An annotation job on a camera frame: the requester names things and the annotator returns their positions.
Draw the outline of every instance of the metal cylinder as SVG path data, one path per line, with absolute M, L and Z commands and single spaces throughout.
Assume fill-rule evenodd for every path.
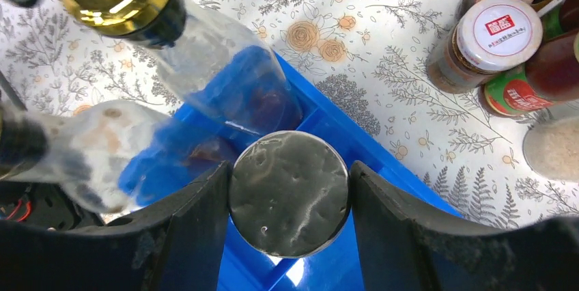
M 271 133 L 234 165 L 231 218 L 251 246 L 269 255 L 301 258 L 327 247 L 350 213 L 348 168 L 319 137 Z

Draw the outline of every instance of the red label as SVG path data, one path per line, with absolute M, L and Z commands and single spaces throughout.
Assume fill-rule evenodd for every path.
M 511 16 L 507 14 L 506 16 L 501 16 L 498 19 L 486 23 L 485 26 L 487 27 L 489 34 L 493 36 L 494 34 L 515 27 L 515 23 L 513 22 L 513 19 L 511 19 Z
M 534 111 L 553 105 L 552 102 L 540 98 L 528 83 L 520 79 L 507 84 L 503 98 L 511 108 L 518 111 Z

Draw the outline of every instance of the blue container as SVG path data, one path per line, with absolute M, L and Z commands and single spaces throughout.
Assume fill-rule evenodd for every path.
M 331 144 L 348 167 L 354 161 L 360 160 L 391 184 L 437 208 L 459 216 L 458 212 L 424 185 L 299 72 L 279 56 L 278 60 L 304 111 L 304 120 L 298 130 L 316 135 Z M 218 135 L 229 139 L 239 152 L 257 140 L 255 136 L 210 121 L 188 105 L 179 108 L 175 117 L 189 124 L 201 124 L 208 130 L 216 130 Z M 299 260 L 270 258 L 258 252 L 242 239 L 233 222 L 229 220 L 218 290 L 364 290 L 352 217 L 332 245 Z

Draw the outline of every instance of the table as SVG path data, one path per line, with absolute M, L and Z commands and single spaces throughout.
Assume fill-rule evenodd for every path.
M 579 214 L 579 186 L 534 174 L 521 151 L 529 124 L 558 109 L 490 117 L 476 93 L 453 96 L 427 80 L 427 53 L 459 0 L 193 1 L 254 30 L 467 219 L 516 228 Z M 167 113 L 180 105 L 145 51 L 77 24 L 59 0 L 33 10 L 2 1 L 0 20 L 0 69 L 31 109 L 74 115 L 115 98 Z

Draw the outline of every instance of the white jar lid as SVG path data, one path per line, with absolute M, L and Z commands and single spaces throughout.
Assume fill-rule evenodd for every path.
M 539 48 L 543 25 L 521 0 L 482 0 L 457 26 L 462 55 L 478 69 L 504 71 L 528 60 Z

